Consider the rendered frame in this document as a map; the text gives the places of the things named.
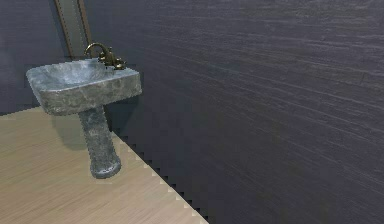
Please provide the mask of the grey stone pedestal sink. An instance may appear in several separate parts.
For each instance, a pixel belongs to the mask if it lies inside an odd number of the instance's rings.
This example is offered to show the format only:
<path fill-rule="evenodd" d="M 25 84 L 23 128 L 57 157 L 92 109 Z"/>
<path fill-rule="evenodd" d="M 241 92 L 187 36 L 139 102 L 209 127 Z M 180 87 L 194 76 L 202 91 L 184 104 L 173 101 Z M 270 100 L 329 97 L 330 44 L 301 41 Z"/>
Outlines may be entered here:
<path fill-rule="evenodd" d="M 114 176 L 121 169 L 104 107 L 142 93 L 140 73 L 116 70 L 96 58 L 31 68 L 26 77 L 44 112 L 52 116 L 79 116 L 96 179 Z"/>

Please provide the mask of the brown framed wall mirror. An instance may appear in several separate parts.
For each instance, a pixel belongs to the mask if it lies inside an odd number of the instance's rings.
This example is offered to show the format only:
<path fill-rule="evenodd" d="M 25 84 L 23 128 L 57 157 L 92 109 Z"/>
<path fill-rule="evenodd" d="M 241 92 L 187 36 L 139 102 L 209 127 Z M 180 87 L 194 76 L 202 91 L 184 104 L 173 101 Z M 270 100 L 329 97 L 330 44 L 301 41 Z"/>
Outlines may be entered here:
<path fill-rule="evenodd" d="M 54 0 L 71 60 L 84 59 L 88 46 L 79 0 Z"/>

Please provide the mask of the brass sink faucet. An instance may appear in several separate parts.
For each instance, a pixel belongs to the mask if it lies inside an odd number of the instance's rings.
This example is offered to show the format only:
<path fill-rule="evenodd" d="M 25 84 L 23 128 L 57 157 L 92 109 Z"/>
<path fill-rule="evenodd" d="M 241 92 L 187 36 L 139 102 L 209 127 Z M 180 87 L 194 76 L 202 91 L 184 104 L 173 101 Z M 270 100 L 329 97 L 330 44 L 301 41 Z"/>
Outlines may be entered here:
<path fill-rule="evenodd" d="M 101 52 L 98 55 L 98 61 L 105 66 L 113 66 L 115 70 L 124 70 L 126 68 L 126 62 L 122 58 L 118 58 L 113 52 L 112 48 L 107 48 L 105 45 L 94 42 L 89 44 L 84 50 L 84 54 L 87 55 L 92 47 L 100 47 Z"/>

